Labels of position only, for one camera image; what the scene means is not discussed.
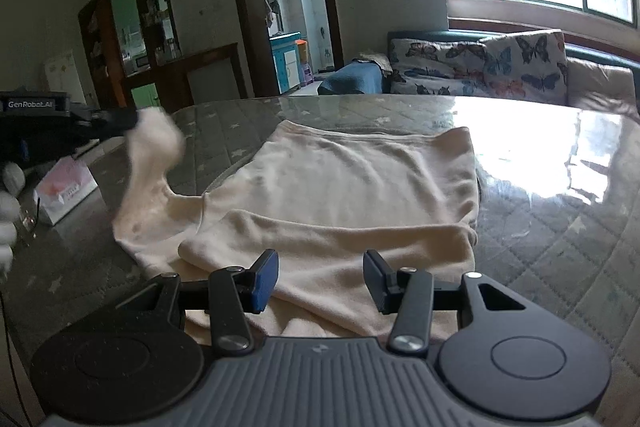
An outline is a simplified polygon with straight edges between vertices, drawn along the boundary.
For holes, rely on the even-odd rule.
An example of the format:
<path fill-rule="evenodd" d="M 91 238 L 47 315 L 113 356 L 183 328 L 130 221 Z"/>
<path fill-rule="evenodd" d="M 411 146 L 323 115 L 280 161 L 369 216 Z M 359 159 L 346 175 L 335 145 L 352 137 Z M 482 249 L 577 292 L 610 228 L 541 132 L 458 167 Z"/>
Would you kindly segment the white gloved left hand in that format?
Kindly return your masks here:
<path fill-rule="evenodd" d="M 17 197 L 25 187 L 25 175 L 20 166 L 8 162 L 1 173 L 0 193 L 0 265 L 1 275 L 10 272 L 13 262 L 13 246 L 17 241 L 15 223 L 20 219 L 20 202 Z"/>

